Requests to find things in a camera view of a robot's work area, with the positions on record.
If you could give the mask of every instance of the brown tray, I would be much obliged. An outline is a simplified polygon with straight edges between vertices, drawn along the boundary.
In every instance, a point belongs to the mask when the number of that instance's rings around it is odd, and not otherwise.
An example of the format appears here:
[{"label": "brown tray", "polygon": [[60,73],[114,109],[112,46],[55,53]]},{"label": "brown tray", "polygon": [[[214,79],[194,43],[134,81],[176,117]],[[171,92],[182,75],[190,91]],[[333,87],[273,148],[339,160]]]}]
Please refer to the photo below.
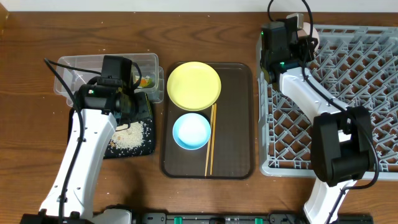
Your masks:
[{"label": "brown tray", "polygon": [[[171,66],[170,73],[183,62]],[[254,168],[254,129],[252,102],[252,73],[240,63],[207,63],[221,79],[221,93],[217,99],[217,120],[213,175],[210,157],[207,179],[245,179]],[[160,166],[173,178],[205,178],[207,144],[189,151],[173,139],[174,122],[189,113],[170,101],[165,94],[165,124]],[[197,111],[210,120],[211,107]]]}]

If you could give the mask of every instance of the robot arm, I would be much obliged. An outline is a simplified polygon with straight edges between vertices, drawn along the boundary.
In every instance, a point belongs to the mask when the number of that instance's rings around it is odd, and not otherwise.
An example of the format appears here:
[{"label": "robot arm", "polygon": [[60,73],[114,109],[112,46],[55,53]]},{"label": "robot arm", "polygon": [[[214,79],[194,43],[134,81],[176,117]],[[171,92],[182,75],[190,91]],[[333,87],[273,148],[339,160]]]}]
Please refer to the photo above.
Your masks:
[{"label": "robot arm", "polygon": [[[135,84],[131,81],[132,66],[140,74],[140,79]],[[21,223],[55,223],[63,217],[64,223],[131,223],[132,212],[123,208],[112,207],[94,217],[93,202],[104,153],[116,126],[130,125],[139,116],[138,102],[133,94],[140,82],[141,71],[137,64],[123,57],[104,57],[101,76],[82,85],[75,94],[77,108],[81,108],[83,117],[84,136],[67,182],[65,199],[61,202],[62,188],[67,170],[73,164],[73,155],[80,137],[78,112],[73,115],[72,131],[57,178],[40,206],[39,214],[25,214]]]},{"label": "robot arm", "polygon": [[[63,216],[69,217],[72,212],[78,212],[80,218],[91,220],[98,174],[105,149],[115,132],[117,123],[113,114],[102,114],[101,110],[83,109],[81,113],[85,125],[85,141],[81,145],[68,183]],[[75,113],[72,133],[57,178],[40,206],[40,210],[47,211],[46,215],[58,216],[59,196],[76,149],[79,131],[79,121]]]},{"label": "robot arm", "polygon": [[[263,25],[260,66],[266,82],[292,99],[313,124],[311,162],[317,179],[304,213],[309,223],[324,224],[340,200],[330,222],[337,219],[345,197],[344,194],[339,198],[341,189],[353,186],[374,165],[372,148],[364,140],[364,133],[347,116],[363,124],[366,134],[371,136],[370,114],[363,107],[350,108],[337,100],[307,68],[304,79],[302,64],[314,59],[318,40],[299,37],[297,32],[302,27],[299,14]],[[305,54],[310,57],[303,62]],[[345,111],[330,105],[308,82]]]}]

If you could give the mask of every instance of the wooden table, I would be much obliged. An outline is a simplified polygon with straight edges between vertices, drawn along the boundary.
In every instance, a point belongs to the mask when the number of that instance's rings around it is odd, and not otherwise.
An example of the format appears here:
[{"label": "wooden table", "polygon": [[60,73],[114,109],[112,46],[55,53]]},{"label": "wooden table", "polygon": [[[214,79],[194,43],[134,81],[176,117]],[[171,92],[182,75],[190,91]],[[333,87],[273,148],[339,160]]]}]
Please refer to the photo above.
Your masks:
[{"label": "wooden table", "polygon": [[[396,18],[314,14],[317,24],[335,25],[398,26]],[[37,213],[67,145],[69,107],[54,94],[54,76],[44,57],[153,52],[166,71],[179,61],[241,62],[255,77],[254,46],[267,21],[266,13],[12,12],[0,42],[0,223],[18,223],[23,213]],[[253,98],[258,102],[257,88]],[[156,105],[158,140],[162,111],[163,105]],[[314,183],[265,177],[258,168],[247,180],[170,179],[159,169],[159,151],[157,141],[154,155],[104,161],[95,210],[126,203],[139,212],[298,212]],[[397,222],[397,188],[398,182],[379,181],[371,189],[351,191],[340,212]]]}]

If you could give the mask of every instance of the gray dish rack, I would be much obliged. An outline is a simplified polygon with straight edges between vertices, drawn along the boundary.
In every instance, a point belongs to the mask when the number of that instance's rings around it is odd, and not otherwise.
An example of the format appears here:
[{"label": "gray dish rack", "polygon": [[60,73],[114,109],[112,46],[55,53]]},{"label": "gray dish rack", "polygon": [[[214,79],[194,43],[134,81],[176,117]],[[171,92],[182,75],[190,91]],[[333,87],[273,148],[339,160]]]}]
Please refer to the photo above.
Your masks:
[{"label": "gray dish rack", "polygon": [[[398,28],[315,25],[320,47],[309,62],[314,78],[333,96],[371,112],[380,179],[398,180]],[[259,67],[259,157],[264,175],[315,177],[308,118],[264,81]],[[366,172],[364,179],[372,179]]]}]

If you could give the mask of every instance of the light blue bowl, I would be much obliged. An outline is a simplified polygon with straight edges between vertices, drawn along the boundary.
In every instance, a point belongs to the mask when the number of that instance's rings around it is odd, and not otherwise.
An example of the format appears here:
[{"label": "light blue bowl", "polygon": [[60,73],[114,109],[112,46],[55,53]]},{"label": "light blue bowl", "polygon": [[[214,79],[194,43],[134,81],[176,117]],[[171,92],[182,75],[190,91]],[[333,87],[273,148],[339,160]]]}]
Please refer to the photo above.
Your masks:
[{"label": "light blue bowl", "polygon": [[188,150],[196,150],[204,146],[209,141],[210,134],[209,122],[196,113],[182,115],[173,126],[174,141]]}]

